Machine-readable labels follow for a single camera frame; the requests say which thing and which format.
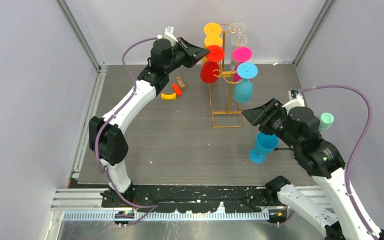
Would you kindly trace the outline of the blue wine glass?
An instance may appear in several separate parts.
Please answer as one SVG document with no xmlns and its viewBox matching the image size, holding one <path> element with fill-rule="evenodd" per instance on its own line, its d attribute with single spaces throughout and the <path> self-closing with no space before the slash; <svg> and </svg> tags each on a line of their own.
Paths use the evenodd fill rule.
<svg viewBox="0 0 384 240">
<path fill-rule="evenodd" d="M 255 164 L 262 164 L 267 155 L 278 147 L 279 140 L 275 135 L 258 133 L 255 138 L 254 147 L 249 151 L 249 159 Z"/>
<path fill-rule="evenodd" d="M 250 62 L 240 63 L 236 68 L 239 80 L 234 84 L 232 96 L 238 103 L 247 103 L 253 96 L 253 83 L 251 79 L 258 74 L 258 68 Z"/>
</svg>

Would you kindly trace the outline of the red plastic wine glass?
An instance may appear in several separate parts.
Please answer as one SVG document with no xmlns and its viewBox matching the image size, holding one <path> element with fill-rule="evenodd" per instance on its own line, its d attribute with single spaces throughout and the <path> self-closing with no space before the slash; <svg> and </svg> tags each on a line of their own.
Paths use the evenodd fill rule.
<svg viewBox="0 0 384 240">
<path fill-rule="evenodd" d="M 204 62 L 201 65 L 200 78 L 206 84 L 213 84 L 219 79 L 219 63 L 224 59 L 225 52 L 218 45 L 210 45 L 207 49 L 209 53 L 204 57 Z"/>
</svg>

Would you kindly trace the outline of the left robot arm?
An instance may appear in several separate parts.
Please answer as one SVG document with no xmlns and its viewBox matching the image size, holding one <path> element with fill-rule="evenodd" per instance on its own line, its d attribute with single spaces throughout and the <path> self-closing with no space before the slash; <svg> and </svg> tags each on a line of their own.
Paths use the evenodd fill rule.
<svg viewBox="0 0 384 240">
<path fill-rule="evenodd" d="M 134 199 L 125 163 L 129 150 L 125 138 L 127 128 L 169 83 L 170 73 L 181 66 L 192 68 L 210 53 L 209 49 L 193 45 L 182 37 L 174 41 L 153 37 L 152 41 L 147 65 L 133 79 L 129 92 L 109 112 L 102 117 L 92 117 L 88 123 L 88 146 L 99 171 L 108 178 L 115 202 L 121 207 L 128 207 Z"/>
</svg>

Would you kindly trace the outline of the yellow wine glass front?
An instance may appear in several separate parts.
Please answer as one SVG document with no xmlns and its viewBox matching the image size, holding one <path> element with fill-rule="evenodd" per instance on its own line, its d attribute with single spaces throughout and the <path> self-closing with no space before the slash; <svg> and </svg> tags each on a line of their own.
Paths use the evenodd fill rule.
<svg viewBox="0 0 384 240">
<path fill-rule="evenodd" d="M 225 57 L 225 51 L 222 48 L 223 39 L 219 35 L 208 35 L 204 39 L 204 47 L 209 50 L 202 59 L 202 64 L 210 61 L 214 63 L 220 62 Z"/>
</svg>

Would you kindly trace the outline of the yellow wine glass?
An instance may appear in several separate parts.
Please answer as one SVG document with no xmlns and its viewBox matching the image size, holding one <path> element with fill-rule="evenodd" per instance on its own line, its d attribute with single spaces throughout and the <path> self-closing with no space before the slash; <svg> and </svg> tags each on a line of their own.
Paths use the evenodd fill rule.
<svg viewBox="0 0 384 240">
<path fill-rule="evenodd" d="M 202 59 L 202 64 L 210 61 L 214 63 L 220 62 L 225 57 L 225 51 L 222 48 L 223 39 L 219 35 L 208 35 L 204 39 L 204 47 L 209 50 Z"/>
<path fill-rule="evenodd" d="M 218 24 L 216 22 L 210 22 L 204 26 L 203 31 L 207 37 L 220 36 L 223 32 L 223 29 L 222 29 L 220 24 Z"/>
</svg>

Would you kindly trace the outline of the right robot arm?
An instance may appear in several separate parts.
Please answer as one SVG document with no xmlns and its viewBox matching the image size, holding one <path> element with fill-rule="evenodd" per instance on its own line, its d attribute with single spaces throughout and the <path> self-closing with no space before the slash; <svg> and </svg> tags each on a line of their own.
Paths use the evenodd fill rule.
<svg viewBox="0 0 384 240">
<path fill-rule="evenodd" d="M 364 209 L 355 210 L 352 202 L 358 206 L 362 203 L 356 194 L 347 192 L 345 161 L 336 146 L 323 139 L 320 120 L 310 108 L 294 106 L 286 110 L 272 98 L 241 113 L 261 133 L 275 135 L 288 145 L 297 163 L 323 191 L 333 211 L 303 196 L 281 175 L 265 185 L 268 203 L 292 207 L 326 240 L 384 240 L 384 229 Z"/>
</svg>

